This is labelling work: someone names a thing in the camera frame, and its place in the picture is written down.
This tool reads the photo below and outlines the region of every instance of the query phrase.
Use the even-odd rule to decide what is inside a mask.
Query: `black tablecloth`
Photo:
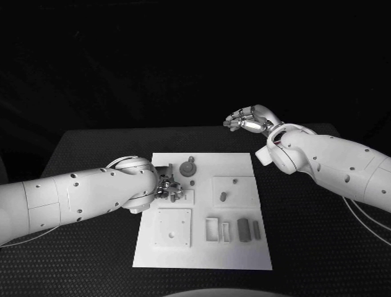
[[[330,124],[304,126],[338,136]],[[2,248],[0,296],[162,296],[220,287],[291,296],[391,295],[391,247],[307,174],[260,165],[253,153],[263,144],[262,135],[219,126],[69,131],[41,177],[128,155],[151,160],[152,152],[249,152],[272,271],[132,268],[141,215],[119,209]],[[391,215],[367,210],[391,224]]]

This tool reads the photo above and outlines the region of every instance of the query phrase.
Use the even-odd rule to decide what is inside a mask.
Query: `white cable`
[[[132,157],[136,157],[136,156],[125,156],[125,157],[119,157],[118,159],[115,159],[115,160],[108,164],[106,168],[110,168],[110,166],[112,166],[116,162],[122,161],[123,159],[132,158]]]
[[[48,229],[44,233],[41,233],[40,235],[37,235],[37,237],[30,238],[28,240],[20,241],[18,243],[12,243],[12,244],[5,244],[5,245],[0,245],[0,248],[7,248],[8,246],[15,246],[20,243],[25,243],[27,241],[40,238],[46,233],[54,231],[59,228],[59,226],[56,226],[53,229]]]
[[[360,210],[360,212],[364,214],[364,217],[377,225],[380,225],[384,229],[387,229],[391,231],[391,228],[387,226],[384,226],[380,222],[377,222],[370,216],[369,214],[361,210],[360,206],[357,206],[356,202],[351,200],[353,204],[356,205],[356,208]]]
[[[345,199],[344,199],[344,197],[343,197],[343,200],[344,200],[344,204],[345,204],[345,206],[347,206],[347,208],[348,208],[348,210],[350,210],[350,212],[351,212],[351,214],[353,214],[353,216],[354,216],[354,218],[357,219],[357,221],[358,221],[358,223],[363,225],[363,227],[369,230],[369,232],[391,246],[391,243],[370,230],[370,228],[364,225],[364,223],[363,223],[363,221],[358,219],[358,217],[356,216],[356,213],[353,212],[353,210],[351,210],[351,207],[350,207],[350,205],[348,205],[348,203],[347,203],[347,201],[345,201]]]

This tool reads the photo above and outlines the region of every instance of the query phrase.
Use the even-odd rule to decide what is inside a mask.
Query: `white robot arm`
[[[0,245],[119,207],[139,213],[154,198],[170,196],[174,200],[174,196],[181,195],[171,164],[154,167],[136,156],[116,159],[105,168],[4,184],[0,186]]]
[[[391,213],[391,158],[364,145],[283,124],[260,105],[242,108],[223,121],[232,131],[240,127],[266,137],[256,157],[291,174],[307,173],[337,195]]]

